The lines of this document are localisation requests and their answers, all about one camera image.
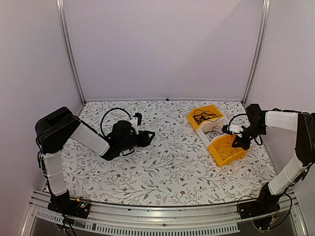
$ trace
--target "floral pattern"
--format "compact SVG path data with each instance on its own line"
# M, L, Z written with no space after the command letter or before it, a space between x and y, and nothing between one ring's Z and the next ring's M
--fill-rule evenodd
M239 102L110 101L89 102L80 118L100 133L100 120L111 108L142 114L140 130L156 133L150 146L106 161L90 149L69 140L62 153L64 178L73 197L92 201L144 205L182 206L227 203L243 195L257 196L275 170L263 146L252 144L247 156L218 167L187 120L195 107L215 104L231 119L244 113ZM127 119L115 110L104 120L105 134L114 123ZM246 117L233 123L248 125ZM208 133L209 140L220 134Z

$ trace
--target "white wall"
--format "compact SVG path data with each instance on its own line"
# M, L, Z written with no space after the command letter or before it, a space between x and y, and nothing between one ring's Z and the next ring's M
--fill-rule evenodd
M268 26L249 98L263 109L315 112L315 1L271 1ZM278 170L287 164L295 135L267 130L264 142ZM310 235L315 235L315 168L295 186Z
M241 100L263 1L67 0L87 100Z
M78 112L56 2L0 2L0 235L18 234L38 168L34 126L61 106Z

